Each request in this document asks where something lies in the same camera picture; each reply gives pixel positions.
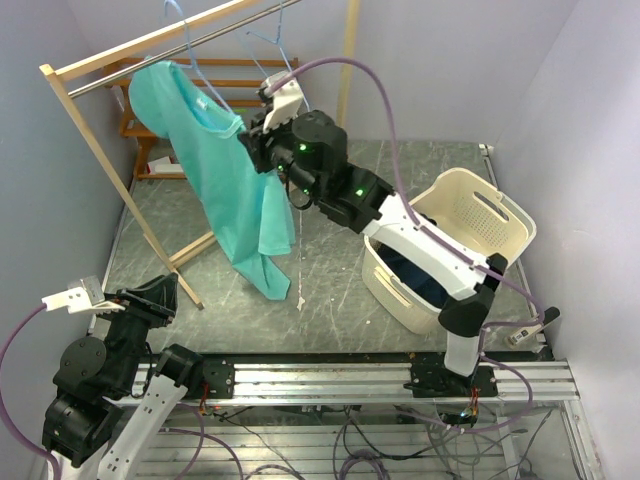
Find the light blue wire hanger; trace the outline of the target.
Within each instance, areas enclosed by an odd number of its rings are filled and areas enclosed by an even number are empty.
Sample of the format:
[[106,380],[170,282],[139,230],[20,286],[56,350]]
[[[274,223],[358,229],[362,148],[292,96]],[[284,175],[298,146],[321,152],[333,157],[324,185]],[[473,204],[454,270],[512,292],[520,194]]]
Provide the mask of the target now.
[[249,57],[250,59],[253,61],[253,63],[256,65],[256,67],[258,68],[258,70],[260,71],[260,73],[263,75],[264,78],[267,77],[267,71],[265,70],[265,64],[263,64],[256,56],[254,53],[254,49],[247,43],[247,39],[250,37],[259,39],[263,42],[266,42],[274,47],[276,47],[279,51],[280,54],[280,59],[284,62],[286,70],[291,72],[293,70],[292,64],[290,62],[290,59],[288,57],[288,55],[286,54],[285,48],[284,48],[284,44],[282,41],[282,26],[283,26],[283,13],[284,13],[284,2],[283,1],[279,1],[278,2],[278,22],[276,25],[276,32],[275,35],[273,37],[269,37],[266,36],[264,34],[262,34],[261,32],[257,32],[257,31],[253,31],[253,30],[247,30],[243,36],[240,37],[241,43],[244,46],[245,50],[249,53]]

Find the light blue hanger with teal shirt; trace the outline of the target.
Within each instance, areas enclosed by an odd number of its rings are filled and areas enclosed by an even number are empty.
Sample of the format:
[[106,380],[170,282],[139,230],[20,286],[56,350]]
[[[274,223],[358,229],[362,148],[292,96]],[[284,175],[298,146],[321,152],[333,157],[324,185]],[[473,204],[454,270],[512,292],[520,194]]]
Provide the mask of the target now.
[[211,82],[206,78],[204,73],[199,67],[198,61],[196,59],[194,49],[191,42],[190,29],[186,22],[186,16],[179,4],[176,0],[164,0],[163,1],[163,16],[168,16],[169,9],[172,9],[176,12],[179,17],[179,20],[182,22],[182,30],[184,32],[185,45],[187,47],[187,54],[189,58],[189,66],[196,73],[197,78],[201,80],[204,84],[204,87],[214,96],[214,99],[218,101],[221,107],[229,113],[234,114],[233,109],[230,105],[224,100],[224,98],[220,95],[220,93],[216,90],[216,88],[211,84]]

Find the small device on table edge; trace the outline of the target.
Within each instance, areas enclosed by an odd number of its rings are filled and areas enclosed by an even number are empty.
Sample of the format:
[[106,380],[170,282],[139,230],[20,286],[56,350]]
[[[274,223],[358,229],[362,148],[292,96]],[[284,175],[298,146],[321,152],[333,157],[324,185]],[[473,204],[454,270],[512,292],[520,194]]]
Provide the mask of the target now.
[[560,315],[561,312],[557,307],[549,307],[544,312],[544,320],[542,323],[535,322],[533,326],[520,327],[513,331],[506,337],[506,345],[511,349],[515,349],[517,346],[523,345],[530,338],[534,338],[538,333],[543,331],[549,324],[557,320]]

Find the teal t shirt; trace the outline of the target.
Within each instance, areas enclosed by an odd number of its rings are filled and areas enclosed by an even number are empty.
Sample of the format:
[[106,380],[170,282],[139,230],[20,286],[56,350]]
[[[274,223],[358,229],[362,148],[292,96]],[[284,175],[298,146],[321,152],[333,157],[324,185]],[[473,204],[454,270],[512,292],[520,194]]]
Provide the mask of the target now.
[[285,299],[290,280],[273,259],[291,251],[293,215],[278,175],[257,173],[238,140],[242,118],[169,61],[134,73],[129,99],[137,119],[170,141],[232,267],[267,299]]

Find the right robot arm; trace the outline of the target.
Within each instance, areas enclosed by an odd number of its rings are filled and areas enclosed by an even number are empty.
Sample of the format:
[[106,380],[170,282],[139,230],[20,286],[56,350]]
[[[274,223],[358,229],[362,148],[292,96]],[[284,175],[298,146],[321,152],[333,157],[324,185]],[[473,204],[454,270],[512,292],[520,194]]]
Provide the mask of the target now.
[[349,163],[346,131],[319,110],[274,128],[260,116],[238,139],[257,172],[283,173],[329,220],[387,245],[447,292],[438,315],[447,332],[440,380],[455,396],[471,389],[476,383],[481,329],[507,259],[463,246],[417,215],[388,182]]

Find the aluminium rail frame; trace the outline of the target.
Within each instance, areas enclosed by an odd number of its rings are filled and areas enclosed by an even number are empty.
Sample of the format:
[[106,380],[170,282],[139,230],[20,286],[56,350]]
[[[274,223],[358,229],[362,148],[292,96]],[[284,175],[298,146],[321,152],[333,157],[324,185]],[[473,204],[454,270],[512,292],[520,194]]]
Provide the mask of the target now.
[[[140,363],[132,394],[118,401],[124,414],[114,431],[116,434],[121,433],[136,411],[148,384],[150,369],[161,354],[150,354],[150,359]],[[537,402],[561,401],[567,407],[568,421],[574,431],[573,443],[577,461],[583,468],[582,477],[602,476],[595,447],[587,441],[578,389],[564,361],[529,361],[518,352],[496,352],[481,355],[474,373],[462,377],[445,367],[440,352],[197,354],[204,359],[200,385],[174,409],[185,406],[198,415],[203,415],[210,406],[382,403],[394,404],[400,414],[405,414],[410,403],[458,402],[462,404],[459,413],[435,417],[432,424],[462,435],[478,435],[481,428],[476,417],[482,401],[517,405],[516,412],[498,421],[498,430],[530,414]]]

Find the navy blue t shirt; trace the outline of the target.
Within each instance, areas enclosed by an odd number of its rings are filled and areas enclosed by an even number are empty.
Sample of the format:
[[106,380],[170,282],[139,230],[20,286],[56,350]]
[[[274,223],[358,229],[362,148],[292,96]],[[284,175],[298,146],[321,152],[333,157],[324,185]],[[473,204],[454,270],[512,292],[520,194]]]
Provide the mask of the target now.
[[449,295],[428,273],[387,245],[381,244],[377,253],[398,279],[424,301],[436,308],[444,306]]

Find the cream plastic laundry basket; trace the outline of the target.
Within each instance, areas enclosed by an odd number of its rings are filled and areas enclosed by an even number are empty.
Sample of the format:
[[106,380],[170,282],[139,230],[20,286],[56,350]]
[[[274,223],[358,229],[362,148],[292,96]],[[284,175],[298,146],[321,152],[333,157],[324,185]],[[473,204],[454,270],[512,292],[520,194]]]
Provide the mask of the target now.
[[[410,204],[464,247],[485,256],[499,253],[513,264],[537,233],[520,206],[478,175],[463,168],[440,174]],[[382,243],[364,239],[362,277],[378,302],[405,328],[426,335],[438,325],[440,308],[428,304],[402,283],[381,260]]]

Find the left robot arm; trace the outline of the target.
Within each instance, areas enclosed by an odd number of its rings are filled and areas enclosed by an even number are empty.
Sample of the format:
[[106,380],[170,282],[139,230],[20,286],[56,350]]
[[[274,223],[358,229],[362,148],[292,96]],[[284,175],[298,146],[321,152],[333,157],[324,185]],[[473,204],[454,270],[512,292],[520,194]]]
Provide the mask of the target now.
[[152,436],[175,406],[203,387],[201,355],[166,348],[151,367],[140,403],[121,433],[118,401],[133,392],[142,361],[150,359],[150,330],[177,312],[178,276],[161,275],[135,288],[106,293],[94,277],[44,297],[47,310],[93,313],[108,321],[104,338],[85,336],[62,354],[53,378],[57,394],[45,412],[42,444],[51,479],[130,479]]

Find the white red flat box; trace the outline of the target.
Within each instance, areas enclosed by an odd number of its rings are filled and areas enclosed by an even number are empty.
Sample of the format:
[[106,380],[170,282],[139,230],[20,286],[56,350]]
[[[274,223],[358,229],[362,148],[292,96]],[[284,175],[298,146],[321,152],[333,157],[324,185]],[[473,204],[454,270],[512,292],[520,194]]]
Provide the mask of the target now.
[[151,175],[184,175],[184,170],[174,156],[164,156],[150,161],[147,172]]

